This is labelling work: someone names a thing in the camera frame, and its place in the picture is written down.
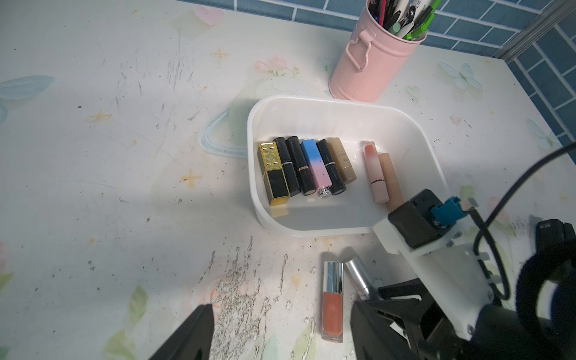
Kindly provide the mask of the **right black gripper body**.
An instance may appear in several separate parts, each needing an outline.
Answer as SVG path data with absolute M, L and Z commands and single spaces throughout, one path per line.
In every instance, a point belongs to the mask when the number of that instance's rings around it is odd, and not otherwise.
M 574 359 L 575 279 L 553 293 L 550 319 L 536 315 L 537 291 L 521 285 L 515 310 L 461 290 L 435 290 L 441 318 L 418 341 L 421 359 Z

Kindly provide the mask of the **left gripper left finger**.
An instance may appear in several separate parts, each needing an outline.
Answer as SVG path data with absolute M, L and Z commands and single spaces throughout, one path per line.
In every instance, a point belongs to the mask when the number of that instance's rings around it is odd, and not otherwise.
M 149 359 L 209 359 L 214 330 L 212 304 L 201 304 Z

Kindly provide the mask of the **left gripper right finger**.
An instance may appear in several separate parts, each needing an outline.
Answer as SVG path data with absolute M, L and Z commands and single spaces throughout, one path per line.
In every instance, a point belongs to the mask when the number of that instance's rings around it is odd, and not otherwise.
M 352 306 L 350 327 L 357 359 L 419 358 L 366 301 L 356 301 Z

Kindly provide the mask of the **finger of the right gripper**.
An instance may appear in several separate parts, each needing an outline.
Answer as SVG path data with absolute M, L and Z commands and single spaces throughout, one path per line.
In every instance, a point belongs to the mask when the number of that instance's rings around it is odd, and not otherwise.
M 437 306 L 429 299 L 366 301 L 406 340 L 418 359 L 435 359 L 430 337 L 437 327 Z
M 407 280 L 402 283 L 382 286 L 378 289 L 382 299 L 392 299 L 402 296 L 420 296 L 423 297 L 427 292 L 426 286 L 419 278 Z

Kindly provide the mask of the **red lip gloss tube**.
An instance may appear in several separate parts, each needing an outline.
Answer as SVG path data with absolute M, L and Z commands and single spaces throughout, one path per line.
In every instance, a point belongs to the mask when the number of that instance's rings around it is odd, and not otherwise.
M 337 261 L 323 264 L 321 337 L 335 343 L 344 341 L 344 267 Z

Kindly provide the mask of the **silver lip gloss tube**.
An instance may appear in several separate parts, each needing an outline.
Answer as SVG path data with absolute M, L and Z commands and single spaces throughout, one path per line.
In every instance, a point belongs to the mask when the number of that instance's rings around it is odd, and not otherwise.
M 374 278 L 369 274 L 365 264 L 358 255 L 347 259 L 343 263 L 343 268 L 356 295 L 362 301 L 374 302 L 382 299 L 379 290 L 374 285 Z

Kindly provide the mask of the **tan lipstick tube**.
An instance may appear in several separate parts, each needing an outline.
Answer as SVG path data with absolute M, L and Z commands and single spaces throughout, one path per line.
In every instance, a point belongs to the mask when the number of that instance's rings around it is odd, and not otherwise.
M 387 186 L 389 201 L 387 202 L 388 210 L 393 212 L 404 203 L 404 197 L 401 192 L 401 186 L 398 181 L 392 159 L 389 153 L 379 154 L 379 162 L 382 167 L 385 183 Z

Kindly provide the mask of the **pink lip gloss tube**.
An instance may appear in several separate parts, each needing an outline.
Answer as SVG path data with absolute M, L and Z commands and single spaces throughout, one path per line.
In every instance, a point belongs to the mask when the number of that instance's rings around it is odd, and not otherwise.
M 364 142 L 363 155 L 374 200 L 380 204 L 387 203 L 389 194 L 374 142 Z

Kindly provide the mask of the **black lipstick front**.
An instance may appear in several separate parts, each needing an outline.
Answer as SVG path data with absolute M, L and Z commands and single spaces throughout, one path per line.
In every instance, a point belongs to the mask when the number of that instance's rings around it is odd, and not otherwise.
M 331 179 L 331 187 L 329 188 L 332 195 L 339 195 L 345 192 L 346 185 L 336 167 L 335 161 L 332 157 L 332 153 L 329 150 L 329 144 L 326 139 L 321 139 L 316 142 L 316 146 L 322 157 L 322 161 L 325 165 L 326 171 L 329 178 Z

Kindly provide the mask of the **blue pink lipstick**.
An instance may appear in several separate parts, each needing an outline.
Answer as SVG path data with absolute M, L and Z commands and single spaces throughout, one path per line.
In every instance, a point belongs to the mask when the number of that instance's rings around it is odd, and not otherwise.
M 314 139 L 305 139 L 301 142 L 301 150 L 313 176 L 316 193 L 320 198 L 326 198 L 332 192 L 332 180 L 327 172 L 323 158 Z

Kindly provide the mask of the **silver gold lipstick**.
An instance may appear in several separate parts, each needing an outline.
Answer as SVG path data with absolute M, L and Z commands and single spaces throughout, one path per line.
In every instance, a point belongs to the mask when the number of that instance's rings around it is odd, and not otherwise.
M 328 140 L 328 147 L 331 155 L 334 159 L 334 163 L 340 173 L 340 177 L 343 179 L 345 184 L 354 182 L 357 177 L 353 169 L 353 165 L 347 155 L 341 139 L 338 137 L 333 137 Z

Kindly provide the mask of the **white plastic storage box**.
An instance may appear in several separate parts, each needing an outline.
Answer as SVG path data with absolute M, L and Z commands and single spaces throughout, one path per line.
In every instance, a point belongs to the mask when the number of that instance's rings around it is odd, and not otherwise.
M 300 140 L 339 138 L 357 179 L 341 195 L 292 197 L 269 204 L 258 145 L 276 137 Z M 418 122 L 390 106 L 346 100 L 273 95 L 258 101 L 247 117 L 250 195 L 260 224 L 279 236 L 324 237 L 370 233 L 389 210 L 377 204 L 368 181 L 363 145 L 372 141 L 388 153 L 403 198 L 424 189 L 449 198 L 449 189 L 433 147 Z

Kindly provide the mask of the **gold black lipstick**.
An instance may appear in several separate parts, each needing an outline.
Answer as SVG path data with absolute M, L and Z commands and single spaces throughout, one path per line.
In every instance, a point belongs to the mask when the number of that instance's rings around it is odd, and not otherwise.
M 285 204 L 290 192 L 284 175 L 278 147 L 274 142 L 261 142 L 258 145 L 262 179 L 270 206 Z

